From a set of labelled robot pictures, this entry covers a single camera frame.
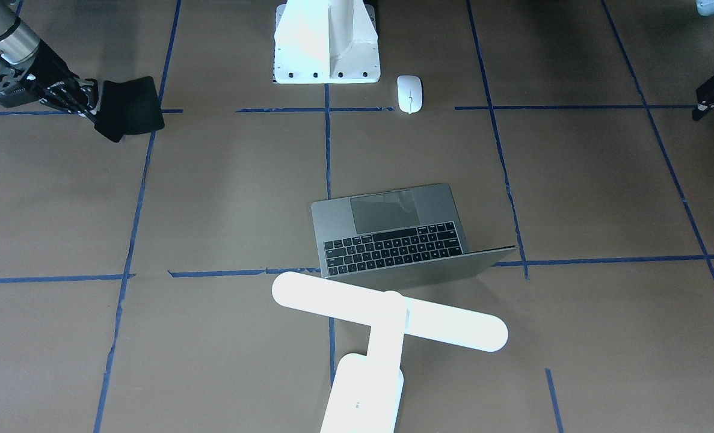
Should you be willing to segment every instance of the metal cylinder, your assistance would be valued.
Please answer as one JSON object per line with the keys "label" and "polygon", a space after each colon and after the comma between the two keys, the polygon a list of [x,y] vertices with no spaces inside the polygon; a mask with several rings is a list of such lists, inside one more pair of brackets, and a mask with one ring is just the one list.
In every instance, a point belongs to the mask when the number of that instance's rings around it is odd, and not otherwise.
{"label": "metal cylinder", "polygon": [[0,0],[0,54],[3,60],[16,65],[31,57],[40,38]]}

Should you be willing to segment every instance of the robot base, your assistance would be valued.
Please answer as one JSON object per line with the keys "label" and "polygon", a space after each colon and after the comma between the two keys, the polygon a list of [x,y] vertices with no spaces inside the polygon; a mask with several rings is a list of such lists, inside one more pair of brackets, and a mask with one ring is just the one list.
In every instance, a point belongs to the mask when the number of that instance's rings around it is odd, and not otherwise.
{"label": "robot base", "polygon": [[288,0],[277,7],[274,81],[378,82],[375,10],[362,0]]}

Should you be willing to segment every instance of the white mouse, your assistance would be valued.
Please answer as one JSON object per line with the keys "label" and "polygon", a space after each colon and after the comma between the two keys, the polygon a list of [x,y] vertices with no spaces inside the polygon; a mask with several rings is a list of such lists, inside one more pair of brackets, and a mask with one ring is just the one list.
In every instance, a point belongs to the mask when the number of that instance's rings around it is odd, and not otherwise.
{"label": "white mouse", "polygon": [[420,78],[417,76],[397,77],[397,101],[400,110],[406,113],[413,113],[420,110],[423,104],[423,90],[420,85]]}

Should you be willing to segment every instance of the laptop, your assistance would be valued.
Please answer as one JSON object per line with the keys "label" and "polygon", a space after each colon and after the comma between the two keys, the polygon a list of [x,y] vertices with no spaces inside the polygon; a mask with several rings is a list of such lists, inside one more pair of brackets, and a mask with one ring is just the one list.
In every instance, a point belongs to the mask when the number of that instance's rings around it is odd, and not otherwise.
{"label": "laptop", "polygon": [[470,252],[447,183],[311,204],[322,277],[398,290],[480,274],[514,246]]}

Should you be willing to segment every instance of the blue tape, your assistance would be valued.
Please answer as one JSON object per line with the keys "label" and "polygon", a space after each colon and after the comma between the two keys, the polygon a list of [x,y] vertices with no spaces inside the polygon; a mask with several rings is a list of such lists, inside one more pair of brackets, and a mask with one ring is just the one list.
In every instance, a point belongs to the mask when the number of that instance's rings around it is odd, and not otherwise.
{"label": "blue tape", "polygon": [[238,109],[236,112],[371,112],[371,111],[394,111],[395,107],[340,107],[330,108],[250,108]]}
{"label": "blue tape", "polygon": [[330,387],[335,382],[335,319],[327,318],[327,329],[330,335]]}
{"label": "blue tape", "polygon": [[323,108],[238,109],[236,112],[324,112]]}
{"label": "blue tape", "polygon": [[196,271],[196,272],[173,272],[167,271],[173,278],[201,278],[201,277],[233,277],[236,275],[277,275],[285,272],[299,272],[318,274],[319,268],[277,268],[277,269],[237,269],[236,271]]}
{"label": "blue tape", "polygon": [[53,277],[11,277],[0,278],[0,284],[13,283],[59,283],[64,281],[121,280],[122,274],[107,275],[60,275]]}
{"label": "blue tape", "polygon": [[327,182],[327,200],[332,198],[330,187],[332,177],[330,175],[330,86],[324,85],[324,178]]}
{"label": "blue tape", "polygon": [[[162,114],[182,114],[183,109],[162,109]],[[62,111],[0,111],[0,115],[73,115]]]}
{"label": "blue tape", "polygon": [[[162,98],[164,98],[164,88],[166,87],[167,84],[167,71],[170,68],[170,58],[172,58],[172,50],[173,50],[173,45],[175,42],[175,33],[177,30],[177,22],[178,22],[178,17],[180,16],[180,2],[181,0],[177,0],[177,3],[175,5],[175,16],[173,18],[173,23],[172,23],[172,31],[170,32],[170,43],[167,46],[167,57],[166,60],[164,61],[164,70],[162,71],[162,81],[159,83],[159,103],[161,103]],[[145,197],[146,193],[146,180],[148,176],[148,167],[151,164],[151,153],[153,152],[153,143],[156,140],[156,131],[151,132],[150,139],[148,140],[148,151],[146,153],[146,161],[145,164],[143,164],[143,175],[140,180],[140,190],[138,191],[137,194],[137,206],[135,208],[135,218],[133,220],[133,225],[132,225],[132,233],[129,235],[129,251],[128,255],[126,255],[126,260],[124,262],[124,274],[122,276],[121,280],[121,287],[120,290],[118,291],[118,304],[117,304],[117,313],[115,314],[115,323],[114,323],[114,341],[111,344],[111,348],[108,351],[108,357],[106,359],[106,370],[105,373],[103,374],[103,387],[100,389],[100,398],[97,404],[97,414],[95,416],[95,425],[93,428],[93,433],[99,433],[100,431],[100,426],[103,421],[103,412],[105,411],[105,406],[106,406],[106,398],[108,396],[108,384],[110,382],[110,376],[111,376],[111,369],[114,366],[114,356],[115,356],[115,347],[117,347],[117,342],[118,342],[118,329],[121,326],[121,315],[123,312],[122,304],[124,301],[124,298],[126,296],[126,287],[128,286],[128,281],[129,281],[129,276],[131,276],[131,271],[132,268],[132,257],[135,251],[135,241],[137,238],[137,227],[140,224],[140,214],[143,210],[143,198]]]}
{"label": "blue tape", "polygon": [[341,107],[330,108],[330,111],[335,112],[368,112],[368,111],[394,111],[395,107]]}
{"label": "blue tape", "polygon": [[564,433],[565,429],[562,427],[562,417],[560,416],[560,405],[557,403],[557,392],[555,392],[555,381],[552,380],[552,370],[549,368],[544,368],[544,372],[547,375],[547,385],[549,386],[549,396],[552,398],[552,408],[555,410],[555,422],[557,423],[558,433]]}
{"label": "blue tape", "polygon": [[469,11],[469,24],[472,26],[472,37],[475,39],[475,49],[477,50],[477,59],[480,63],[480,74],[482,76],[482,85],[485,89],[485,98],[488,101],[488,106],[490,109],[488,110],[490,115],[491,115],[491,124],[493,126],[493,134],[495,136],[496,140],[496,148],[499,151],[499,159],[500,159],[500,164],[502,164],[502,170],[503,170],[503,184],[506,186],[506,195],[509,199],[509,205],[511,206],[511,214],[512,218],[514,219],[514,233],[517,235],[517,244],[520,250],[520,259],[522,260],[522,268],[523,272],[525,273],[525,280],[530,280],[530,276],[528,276],[528,264],[526,263],[525,260],[525,248],[522,243],[522,234],[520,233],[520,224],[517,219],[517,209],[514,208],[514,197],[511,195],[511,186],[509,185],[509,175],[506,170],[506,161],[503,158],[503,148],[502,148],[502,143],[500,143],[500,135],[499,135],[499,125],[496,123],[496,114],[495,111],[493,110],[493,100],[491,99],[491,91],[488,86],[488,75],[485,73],[485,63],[482,59],[482,50],[480,49],[480,39],[477,35],[477,26],[475,25],[475,15],[472,12],[472,2],[470,0],[466,0],[466,8],[467,11]]}
{"label": "blue tape", "polygon": [[691,212],[691,207],[689,206],[689,202],[686,199],[686,194],[683,193],[683,189],[680,186],[678,176],[675,173],[675,169],[672,166],[672,162],[670,161],[669,155],[667,153],[667,148],[664,146],[664,143],[662,141],[662,136],[661,134],[659,134],[659,128],[657,128],[656,121],[653,118],[653,114],[651,114],[651,110],[648,108],[648,102],[645,101],[645,93],[643,93],[642,87],[640,86],[640,82],[638,81],[637,75],[635,74],[635,69],[632,67],[631,61],[629,61],[629,56],[627,55],[627,52],[624,49],[623,42],[621,42],[621,37],[619,37],[618,35],[618,30],[616,30],[616,25],[613,22],[613,17],[611,16],[611,12],[608,9],[608,5],[605,4],[605,0],[600,0],[600,2],[605,11],[605,16],[608,18],[609,24],[611,25],[611,30],[613,30],[613,34],[616,38],[616,42],[618,43],[618,47],[621,50],[621,55],[623,55],[624,61],[627,64],[629,74],[632,76],[632,80],[634,81],[635,87],[637,88],[638,94],[640,95],[640,101],[642,102],[643,107],[645,107],[645,112],[648,114],[648,120],[650,121],[651,128],[653,129],[654,135],[656,136],[656,142],[659,143],[659,148],[662,151],[662,156],[664,156],[664,162],[665,164],[667,164],[669,175],[672,176],[672,182],[675,183],[675,188],[678,191],[678,195],[683,203],[683,208],[686,209],[686,214],[689,217],[691,228],[693,229],[694,235],[696,236],[696,241],[698,241],[698,244],[700,245],[701,253],[703,254],[703,257],[707,262],[707,268],[709,268],[709,273],[712,275],[712,280],[714,281],[714,266],[712,266],[712,260],[710,258],[709,253],[707,252],[707,248],[704,244],[704,241],[701,238],[701,233],[700,231],[698,231],[698,226],[696,225],[693,213]]}
{"label": "blue tape", "polygon": [[[696,106],[689,105],[656,105],[656,106],[628,106],[628,105],[600,105],[600,106],[494,106],[494,110],[532,110],[532,109],[695,109]],[[456,106],[456,110],[486,110],[489,106]]]}
{"label": "blue tape", "polygon": [[[702,255],[693,256],[654,256],[654,257],[602,257],[591,259],[559,259],[559,260],[527,260],[528,266],[554,266],[563,264],[594,264],[594,263],[643,263],[667,262],[679,260],[704,260]],[[516,266],[521,262],[499,262],[494,266]]]}

